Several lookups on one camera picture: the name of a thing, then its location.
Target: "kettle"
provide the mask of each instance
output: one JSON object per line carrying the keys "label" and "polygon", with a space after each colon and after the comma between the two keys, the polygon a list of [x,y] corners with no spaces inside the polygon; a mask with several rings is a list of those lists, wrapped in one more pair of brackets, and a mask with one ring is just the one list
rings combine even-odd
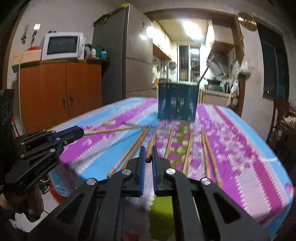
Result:
{"label": "kettle", "polygon": [[223,92],[230,93],[230,84],[228,82],[225,82],[223,86]]}

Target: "crate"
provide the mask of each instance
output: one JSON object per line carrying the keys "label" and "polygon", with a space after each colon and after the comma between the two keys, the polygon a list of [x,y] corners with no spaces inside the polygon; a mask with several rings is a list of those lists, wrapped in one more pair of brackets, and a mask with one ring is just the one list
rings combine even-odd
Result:
{"label": "crate", "polygon": [[159,83],[158,118],[194,121],[198,89],[197,83]]}

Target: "round gold plate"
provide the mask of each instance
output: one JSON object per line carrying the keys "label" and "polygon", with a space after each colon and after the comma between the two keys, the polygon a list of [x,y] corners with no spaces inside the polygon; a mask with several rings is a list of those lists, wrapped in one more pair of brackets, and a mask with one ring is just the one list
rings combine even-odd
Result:
{"label": "round gold plate", "polygon": [[246,29],[248,29],[250,31],[256,31],[257,30],[256,21],[251,15],[249,15],[249,14],[247,14],[245,12],[240,12],[237,15],[237,18],[238,18],[240,24],[243,25]]}

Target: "range hood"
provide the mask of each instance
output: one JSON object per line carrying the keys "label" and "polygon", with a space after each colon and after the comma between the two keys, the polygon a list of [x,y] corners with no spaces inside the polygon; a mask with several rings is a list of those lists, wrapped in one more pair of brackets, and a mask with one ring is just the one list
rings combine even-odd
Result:
{"label": "range hood", "polygon": [[210,63],[210,70],[213,72],[215,76],[227,76],[228,75],[228,64],[227,57],[213,53],[214,58]]}

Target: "microwave window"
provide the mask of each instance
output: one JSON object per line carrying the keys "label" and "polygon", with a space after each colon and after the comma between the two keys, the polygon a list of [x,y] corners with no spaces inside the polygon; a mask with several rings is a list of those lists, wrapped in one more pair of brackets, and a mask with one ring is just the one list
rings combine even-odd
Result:
{"label": "microwave window", "polygon": [[75,53],[77,49],[77,41],[78,36],[50,37],[47,54]]}

